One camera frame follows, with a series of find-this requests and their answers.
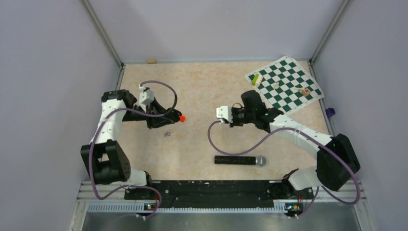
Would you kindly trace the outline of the black earbud charging case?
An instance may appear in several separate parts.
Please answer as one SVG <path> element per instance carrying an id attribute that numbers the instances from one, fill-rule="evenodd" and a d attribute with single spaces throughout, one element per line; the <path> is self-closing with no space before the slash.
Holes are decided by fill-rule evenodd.
<path id="1" fill-rule="evenodd" d="M 172 124 L 178 123 L 179 116 L 183 115 L 180 111 L 173 109 L 169 114 L 167 114 L 168 118 L 170 119 Z"/>

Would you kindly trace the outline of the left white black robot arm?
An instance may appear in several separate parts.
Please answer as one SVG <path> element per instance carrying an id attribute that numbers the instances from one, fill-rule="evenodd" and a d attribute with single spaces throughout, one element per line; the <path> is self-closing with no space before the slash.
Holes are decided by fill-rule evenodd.
<path id="1" fill-rule="evenodd" d="M 99 133 L 81 147 L 81 157 L 96 185 L 125 182 L 136 185 L 143 199 L 152 197 L 154 186 L 147 171 L 135 170 L 118 142 L 123 122 L 145 121 L 149 129 L 160 128 L 183 120 L 180 111 L 162 107 L 150 89 L 140 93 L 140 101 L 128 90 L 105 92 Z"/>

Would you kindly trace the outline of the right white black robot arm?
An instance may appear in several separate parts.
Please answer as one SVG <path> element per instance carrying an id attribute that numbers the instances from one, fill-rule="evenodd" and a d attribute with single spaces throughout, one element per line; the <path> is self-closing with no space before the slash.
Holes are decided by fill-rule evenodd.
<path id="1" fill-rule="evenodd" d="M 295 198 L 305 188 L 324 186 L 339 190 L 352 174 L 360 170 L 360 163 L 349 138 L 344 134 L 331 136 L 314 131 L 284 114 L 277 108 L 267 108 L 260 95 L 250 90 L 241 95 L 243 105 L 239 108 L 222 106 L 217 115 L 230 127 L 254 124 L 267 133 L 274 132 L 316 160 L 316 166 L 295 169 L 283 179 L 282 192 Z"/>

